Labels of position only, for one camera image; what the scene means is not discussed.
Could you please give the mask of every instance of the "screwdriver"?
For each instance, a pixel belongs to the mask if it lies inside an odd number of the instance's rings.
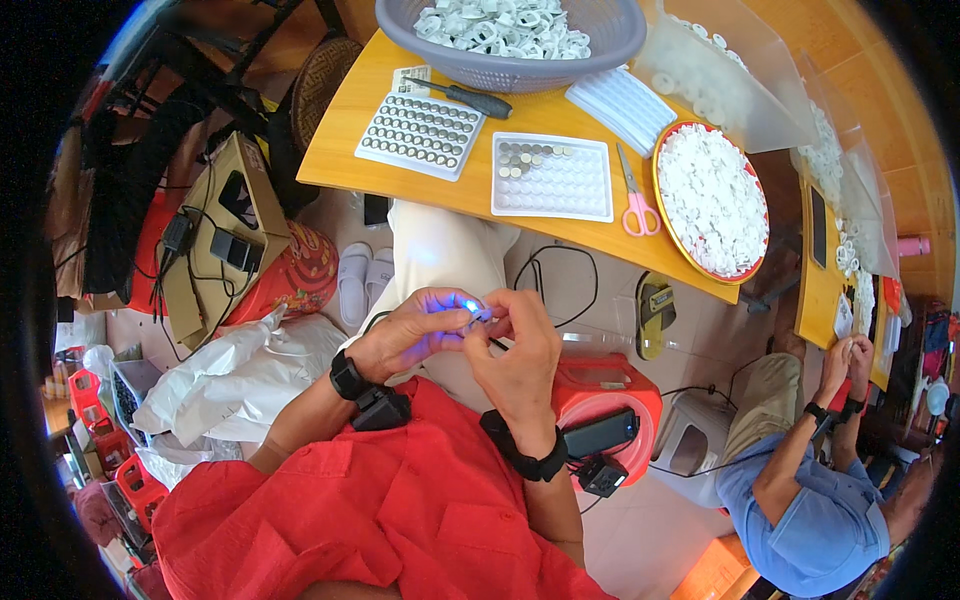
[[[430,82],[425,82],[422,79],[415,79],[413,77],[404,77],[403,79],[407,80],[408,82],[425,85],[431,89],[441,91],[446,94],[446,97],[450,100],[461,102],[470,108],[486,114],[487,116],[493,117],[494,119],[509,119],[510,115],[514,114],[514,108],[512,106],[500,100],[496,96],[491,96],[490,94],[481,94],[480,92],[468,91],[457,85],[451,85],[450,87],[447,87],[446,85],[432,84]]]

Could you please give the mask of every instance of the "white slipper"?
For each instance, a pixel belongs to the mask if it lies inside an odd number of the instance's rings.
[[[337,291],[340,293],[340,318],[348,327],[359,327],[367,317],[364,281],[372,261],[373,251],[363,242],[350,244],[340,254]]]
[[[367,310],[373,309],[373,305],[376,304],[377,300],[380,300],[383,290],[387,288],[387,284],[393,278],[394,249],[384,248],[376,251],[376,254],[373,255],[373,262],[370,263],[370,268],[367,270],[366,289],[367,302],[369,302]]]

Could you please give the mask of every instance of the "white plastic stool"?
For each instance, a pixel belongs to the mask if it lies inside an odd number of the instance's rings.
[[[684,475],[718,467],[733,416],[733,410],[707,399],[700,391],[676,395],[662,450],[650,466]],[[723,506],[714,488],[718,471],[689,478],[654,468],[647,472],[694,504],[709,509]]]

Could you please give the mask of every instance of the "red shirt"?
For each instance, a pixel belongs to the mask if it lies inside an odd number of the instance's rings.
[[[175,598],[296,598],[356,581],[404,598],[610,598],[530,530],[520,477],[476,413],[415,377],[413,420],[305,446],[273,475],[204,463],[154,518]]]

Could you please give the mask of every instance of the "pink bottle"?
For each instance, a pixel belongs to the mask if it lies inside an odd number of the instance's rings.
[[[919,256],[930,254],[930,238],[902,237],[897,240],[897,252],[900,256]]]

